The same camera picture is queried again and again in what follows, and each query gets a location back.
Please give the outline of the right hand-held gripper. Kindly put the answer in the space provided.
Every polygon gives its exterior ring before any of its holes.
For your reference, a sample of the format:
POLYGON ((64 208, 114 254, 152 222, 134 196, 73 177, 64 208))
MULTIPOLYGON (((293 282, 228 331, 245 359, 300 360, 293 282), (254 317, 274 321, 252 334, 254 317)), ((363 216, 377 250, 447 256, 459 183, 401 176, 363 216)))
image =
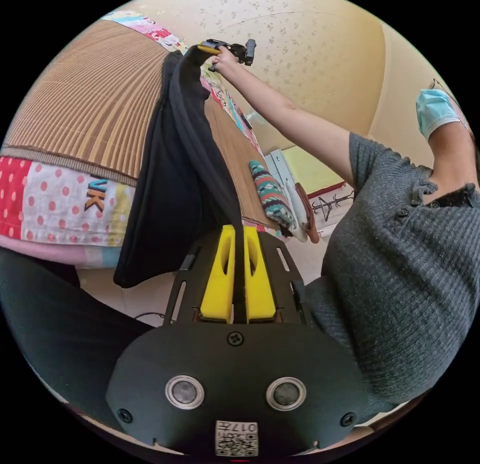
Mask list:
POLYGON ((245 45, 227 43, 218 39, 208 39, 197 45, 198 50, 208 54, 220 54, 220 46, 226 46, 234 54, 240 64, 249 65, 249 42, 245 45))

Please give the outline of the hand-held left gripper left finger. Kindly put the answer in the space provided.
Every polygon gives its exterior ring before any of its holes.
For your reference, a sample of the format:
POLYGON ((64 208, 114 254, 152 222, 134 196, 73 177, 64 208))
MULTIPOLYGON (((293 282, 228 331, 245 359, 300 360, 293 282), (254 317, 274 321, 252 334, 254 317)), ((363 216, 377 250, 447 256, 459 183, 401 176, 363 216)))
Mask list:
POLYGON ((203 319, 213 321, 231 319, 235 280, 235 245, 234 227, 223 226, 200 305, 200 314, 203 319))

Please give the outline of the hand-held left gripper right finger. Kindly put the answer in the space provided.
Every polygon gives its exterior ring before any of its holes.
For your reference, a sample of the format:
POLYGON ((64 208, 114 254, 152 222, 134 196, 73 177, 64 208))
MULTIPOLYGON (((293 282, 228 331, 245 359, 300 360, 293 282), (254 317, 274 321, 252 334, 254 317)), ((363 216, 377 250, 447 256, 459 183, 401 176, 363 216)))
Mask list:
POLYGON ((246 316, 249 321, 272 320, 276 306, 257 229, 243 228, 246 316))

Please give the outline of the person's right hand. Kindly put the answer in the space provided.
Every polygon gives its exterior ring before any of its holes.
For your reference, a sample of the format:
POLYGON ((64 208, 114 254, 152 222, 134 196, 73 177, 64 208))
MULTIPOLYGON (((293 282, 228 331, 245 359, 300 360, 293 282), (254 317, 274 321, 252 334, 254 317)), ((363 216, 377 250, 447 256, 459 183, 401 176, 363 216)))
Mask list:
POLYGON ((239 64, 238 58, 226 46, 220 46, 217 54, 212 60, 212 69, 220 73, 223 77, 239 64))

